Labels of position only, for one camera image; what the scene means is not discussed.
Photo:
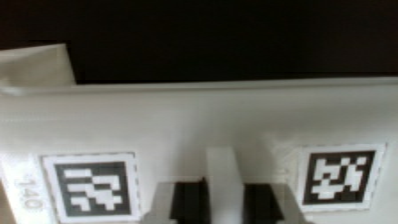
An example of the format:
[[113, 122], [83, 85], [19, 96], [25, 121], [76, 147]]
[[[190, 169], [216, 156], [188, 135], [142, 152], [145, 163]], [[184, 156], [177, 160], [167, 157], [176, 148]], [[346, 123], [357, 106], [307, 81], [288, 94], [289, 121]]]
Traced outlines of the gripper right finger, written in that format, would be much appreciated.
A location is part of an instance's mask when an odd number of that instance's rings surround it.
[[289, 186], [247, 183], [243, 191], [243, 224], [314, 224], [304, 217]]

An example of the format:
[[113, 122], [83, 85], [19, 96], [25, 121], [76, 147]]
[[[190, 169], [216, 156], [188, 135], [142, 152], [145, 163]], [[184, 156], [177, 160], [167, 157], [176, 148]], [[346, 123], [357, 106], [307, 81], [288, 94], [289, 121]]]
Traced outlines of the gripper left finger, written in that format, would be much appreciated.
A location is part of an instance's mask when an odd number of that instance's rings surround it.
[[208, 181], [163, 182], [140, 224], [209, 224]]

